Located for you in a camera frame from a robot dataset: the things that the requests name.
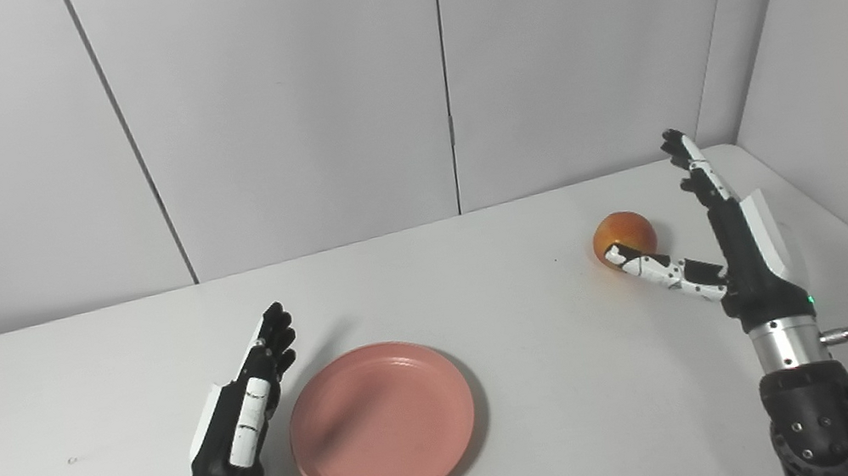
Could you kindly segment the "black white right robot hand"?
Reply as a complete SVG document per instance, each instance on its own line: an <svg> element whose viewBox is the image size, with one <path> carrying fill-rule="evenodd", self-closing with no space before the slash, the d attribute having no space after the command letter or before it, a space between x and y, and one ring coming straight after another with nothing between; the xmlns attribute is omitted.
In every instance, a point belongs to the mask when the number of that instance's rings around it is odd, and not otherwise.
<svg viewBox="0 0 848 476"><path fill-rule="evenodd" d="M605 259L628 275L721 303L726 316L741 323L743 332L783 318L814 317L817 309L812 296L792 281L792 272L777 251L774 232L760 222L753 196L736 197L690 136L673 128L662 134L662 151L686 173L680 188L693 193L705 207L726 262L674 259L618 241L604 248Z"/></svg>

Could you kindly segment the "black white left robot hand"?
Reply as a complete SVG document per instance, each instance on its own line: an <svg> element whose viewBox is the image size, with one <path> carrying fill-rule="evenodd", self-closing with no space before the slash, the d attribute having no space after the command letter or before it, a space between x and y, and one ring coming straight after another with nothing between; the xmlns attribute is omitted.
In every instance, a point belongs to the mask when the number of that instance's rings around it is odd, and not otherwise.
<svg viewBox="0 0 848 476"><path fill-rule="evenodd" d="M295 361L290 312L273 303L252 334L237 375L212 385L191 446L191 476L264 476L260 457Z"/></svg>

